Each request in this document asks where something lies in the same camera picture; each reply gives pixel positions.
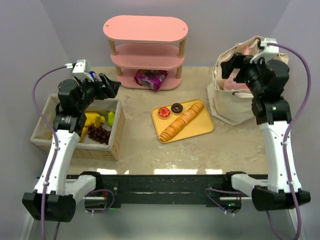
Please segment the pink plastic bag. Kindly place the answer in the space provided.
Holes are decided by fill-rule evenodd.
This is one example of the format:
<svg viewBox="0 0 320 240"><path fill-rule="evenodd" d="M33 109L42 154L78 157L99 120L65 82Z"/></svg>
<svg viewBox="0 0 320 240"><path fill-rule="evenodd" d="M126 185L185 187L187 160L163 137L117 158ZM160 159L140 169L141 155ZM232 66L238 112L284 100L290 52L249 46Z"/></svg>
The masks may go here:
<svg viewBox="0 0 320 240"><path fill-rule="evenodd" d="M230 74L229 78L224 81L223 83L224 91L248 90L248 87L246 86L245 83L237 83L234 81L238 72L239 72L238 69L234 69L233 72Z"/></svg>

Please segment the cream canvas tote bag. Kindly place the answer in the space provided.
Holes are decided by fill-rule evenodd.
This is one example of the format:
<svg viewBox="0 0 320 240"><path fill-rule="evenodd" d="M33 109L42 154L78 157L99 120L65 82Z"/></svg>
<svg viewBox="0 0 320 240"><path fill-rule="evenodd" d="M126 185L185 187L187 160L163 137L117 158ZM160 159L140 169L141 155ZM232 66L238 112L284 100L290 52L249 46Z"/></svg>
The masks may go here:
<svg viewBox="0 0 320 240"><path fill-rule="evenodd" d="M221 63L234 54L252 57L258 54L258 39L264 38L255 36L221 53L212 71L212 83L206 88L211 114L232 126L251 118L255 118L259 125L272 125L277 121L290 123L292 120L289 103L282 96L289 80L289 58L280 50L277 56L265 63L258 80L252 82L248 90L223 90L227 79L222 78Z"/></svg>

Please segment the purple snack packet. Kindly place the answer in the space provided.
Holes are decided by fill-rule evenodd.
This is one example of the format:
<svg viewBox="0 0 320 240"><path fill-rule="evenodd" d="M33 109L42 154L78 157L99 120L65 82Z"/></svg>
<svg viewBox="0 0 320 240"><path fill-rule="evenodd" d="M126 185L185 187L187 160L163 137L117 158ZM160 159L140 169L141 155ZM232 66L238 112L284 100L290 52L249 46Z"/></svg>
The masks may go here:
<svg viewBox="0 0 320 240"><path fill-rule="evenodd" d="M167 70L139 69L134 76L134 81L141 87L158 92L167 76Z"/></svg>

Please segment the dark red grapes bunch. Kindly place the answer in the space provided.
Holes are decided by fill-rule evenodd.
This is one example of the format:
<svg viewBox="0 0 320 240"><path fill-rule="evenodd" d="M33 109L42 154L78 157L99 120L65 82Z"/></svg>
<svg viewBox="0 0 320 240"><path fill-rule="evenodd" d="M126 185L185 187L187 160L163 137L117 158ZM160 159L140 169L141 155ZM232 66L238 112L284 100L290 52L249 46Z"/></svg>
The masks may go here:
<svg viewBox="0 0 320 240"><path fill-rule="evenodd" d="M88 137L100 144L109 144L111 131L103 128L102 126L95 127L93 124L87 128Z"/></svg>

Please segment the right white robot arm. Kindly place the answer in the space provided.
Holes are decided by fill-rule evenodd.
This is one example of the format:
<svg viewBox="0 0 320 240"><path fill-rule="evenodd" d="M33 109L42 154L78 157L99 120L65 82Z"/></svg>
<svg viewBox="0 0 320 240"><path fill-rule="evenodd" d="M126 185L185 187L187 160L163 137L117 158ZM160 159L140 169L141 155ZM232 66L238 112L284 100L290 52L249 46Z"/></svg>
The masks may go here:
<svg viewBox="0 0 320 240"><path fill-rule="evenodd" d="M263 134L268 160L266 182L241 171L228 172L230 187L252 198L258 211L293 209L311 201L303 190L295 170L289 125L293 122L289 103L282 97L289 80L290 68L276 59L235 53L222 62L221 76L228 78L234 69L239 72L236 83L244 83L253 95L251 109Z"/></svg>

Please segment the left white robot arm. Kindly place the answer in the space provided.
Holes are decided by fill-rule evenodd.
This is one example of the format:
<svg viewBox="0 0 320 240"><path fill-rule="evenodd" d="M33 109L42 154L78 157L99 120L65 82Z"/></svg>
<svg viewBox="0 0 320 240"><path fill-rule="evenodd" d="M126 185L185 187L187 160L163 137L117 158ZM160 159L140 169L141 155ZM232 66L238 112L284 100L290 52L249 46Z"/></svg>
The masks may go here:
<svg viewBox="0 0 320 240"><path fill-rule="evenodd" d="M22 197L22 204L35 220L68 223L82 198L106 190L102 175L91 171L81 173L66 187L67 168L85 126L85 110L93 101L110 97L110 80L104 74L100 77L100 81L66 79L58 86L59 105L53 124L44 121L52 133L48 158L33 192Z"/></svg>

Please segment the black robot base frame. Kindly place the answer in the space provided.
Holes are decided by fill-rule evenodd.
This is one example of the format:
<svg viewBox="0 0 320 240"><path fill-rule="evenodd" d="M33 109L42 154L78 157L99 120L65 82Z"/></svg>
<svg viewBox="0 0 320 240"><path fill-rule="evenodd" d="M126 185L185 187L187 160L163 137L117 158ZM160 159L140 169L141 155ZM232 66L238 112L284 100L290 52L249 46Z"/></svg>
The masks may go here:
<svg viewBox="0 0 320 240"><path fill-rule="evenodd" d="M90 210L100 206L120 208L124 204L205 205L234 213L249 194L233 189L227 174L101 174L96 189L85 197L104 200L91 204Z"/></svg>

